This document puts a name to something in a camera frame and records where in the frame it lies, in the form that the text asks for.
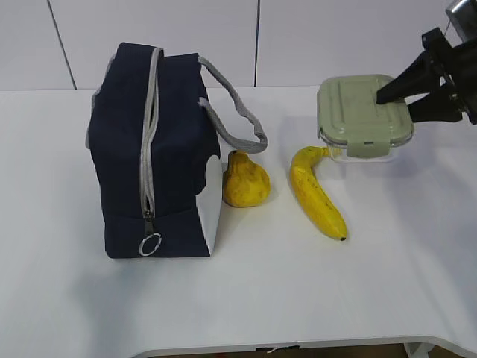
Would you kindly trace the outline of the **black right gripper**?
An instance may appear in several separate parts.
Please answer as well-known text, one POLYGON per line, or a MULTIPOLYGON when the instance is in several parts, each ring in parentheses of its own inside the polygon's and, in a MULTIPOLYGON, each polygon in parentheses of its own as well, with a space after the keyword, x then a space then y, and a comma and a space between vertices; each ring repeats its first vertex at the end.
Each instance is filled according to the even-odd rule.
POLYGON ((425 51, 376 92, 376 103, 387 104, 428 93, 408 105, 413 123, 456 123, 466 114, 475 125, 476 41, 453 47, 442 31, 434 28, 422 35, 422 44, 425 51))

